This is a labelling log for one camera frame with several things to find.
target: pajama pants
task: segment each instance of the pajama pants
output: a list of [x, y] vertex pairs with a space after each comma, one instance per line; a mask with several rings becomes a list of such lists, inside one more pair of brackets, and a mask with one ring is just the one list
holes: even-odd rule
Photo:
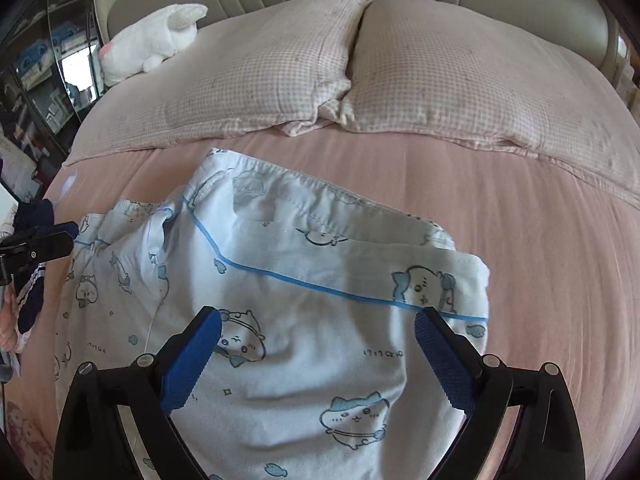
[[463, 413], [415, 314], [434, 306], [483, 352], [489, 272], [438, 225], [213, 149], [161, 204], [119, 202], [80, 231], [57, 326], [60, 412], [80, 363], [127, 366], [210, 305], [222, 337], [172, 420], [211, 479], [422, 479], [452, 443]]

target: pink duvet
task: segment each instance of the pink duvet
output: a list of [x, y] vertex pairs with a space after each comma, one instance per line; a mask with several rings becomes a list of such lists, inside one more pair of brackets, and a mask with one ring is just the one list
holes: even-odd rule
[[[187, 182], [210, 146], [303, 171], [444, 226], [461, 251], [491, 269], [488, 352], [517, 367], [558, 363], [588, 478], [600, 480], [616, 465], [640, 426], [640, 211], [548, 162], [328, 126], [297, 138], [267, 131], [78, 162], [49, 190], [55, 199], [76, 175], [56, 221], [106, 212], [121, 198], [160, 201]], [[45, 305], [23, 374], [7, 388], [50, 441], [57, 428], [52, 346], [67, 264], [47, 266]], [[506, 444], [503, 433], [496, 449]]]

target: pillow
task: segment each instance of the pillow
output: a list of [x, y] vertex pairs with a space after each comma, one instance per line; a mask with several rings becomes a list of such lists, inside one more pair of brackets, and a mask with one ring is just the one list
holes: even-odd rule
[[377, 0], [351, 63], [344, 128], [536, 156], [640, 208], [640, 130], [574, 52], [463, 7]]
[[370, 0], [291, 0], [213, 23], [158, 69], [111, 88], [78, 131], [66, 164], [107, 153], [283, 124], [289, 135], [337, 109], [350, 48]]

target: white plush toy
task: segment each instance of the white plush toy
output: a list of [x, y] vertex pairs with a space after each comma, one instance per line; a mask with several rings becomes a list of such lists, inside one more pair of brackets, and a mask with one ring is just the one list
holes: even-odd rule
[[149, 72], [196, 39], [196, 22], [207, 15], [201, 4], [158, 9], [123, 28], [100, 49], [104, 83], [113, 86], [138, 72]]

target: screw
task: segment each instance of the screw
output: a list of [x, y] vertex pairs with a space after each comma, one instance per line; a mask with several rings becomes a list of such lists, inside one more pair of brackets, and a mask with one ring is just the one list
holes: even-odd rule
[[80, 375], [87, 375], [93, 368], [94, 366], [91, 363], [82, 363], [79, 367], [78, 367], [78, 373]]
[[545, 364], [545, 372], [549, 375], [558, 375], [560, 373], [560, 368], [553, 363], [547, 363]]
[[497, 368], [500, 366], [500, 359], [493, 354], [487, 354], [482, 358], [482, 362], [489, 368]]
[[153, 354], [142, 354], [139, 358], [137, 358], [136, 362], [138, 366], [141, 368], [146, 368], [153, 364], [154, 356]]

